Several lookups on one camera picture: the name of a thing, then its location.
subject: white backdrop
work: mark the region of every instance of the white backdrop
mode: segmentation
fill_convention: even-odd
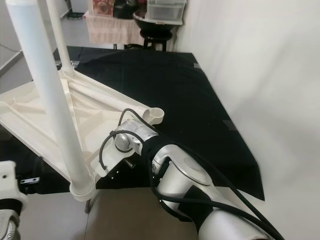
[[[320,1],[188,0],[175,49],[260,166],[266,200],[249,200],[286,239],[320,239]]]

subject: black cloth covering table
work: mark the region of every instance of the black cloth covering table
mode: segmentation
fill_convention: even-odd
[[[264,200],[258,164],[191,53],[86,47],[68,47],[68,51],[71,60],[80,62],[76,68],[80,73],[163,109],[157,129],[210,160],[239,190]],[[54,57],[59,59],[57,51]],[[140,156],[134,154],[129,160],[135,168],[122,161],[111,172],[113,179],[100,179],[97,188],[147,187],[148,173]],[[216,186],[225,186],[208,164],[199,163]],[[46,184],[38,193],[50,192],[52,183]]]

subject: white pole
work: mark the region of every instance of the white pole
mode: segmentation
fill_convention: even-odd
[[[70,58],[67,50],[67,46],[65,43],[64,35],[62,32],[60,17],[57,11],[57,7],[54,0],[46,0],[48,5],[50,20],[52,24],[52,29],[54,33],[54,38],[56,41],[56,45],[58,47],[60,60],[62,63],[61,70],[66,75],[72,77],[74,75],[74,68],[71,66]]]
[[[89,200],[96,188],[95,181],[84,160],[38,2],[6,0],[6,4],[69,173],[70,192],[79,201]]]

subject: robotic arm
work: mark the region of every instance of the robotic arm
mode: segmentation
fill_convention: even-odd
[[[133,149],[147,162],[151,189],[161,206],[180,221],[194,222],[199,240],[283,240],[272,225],[259,221],[225,199],[209,174],[189,153],[139,115],[136,117],[142,123],[135,119],[119,123],[103,142],[99,154],[102,168],[106,168],[102,159],[104,146],[114,137],[118,151],[126,153]],[[15,163],[0,162],[1,240],[20,239],[19,215],[26,203],[27,196],[17,185]]]

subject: pink tablecloth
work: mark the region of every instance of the pink tablecloth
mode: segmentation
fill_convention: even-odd
[[[135,21],[84,14],[89,39],[93,44],[144,44]]]

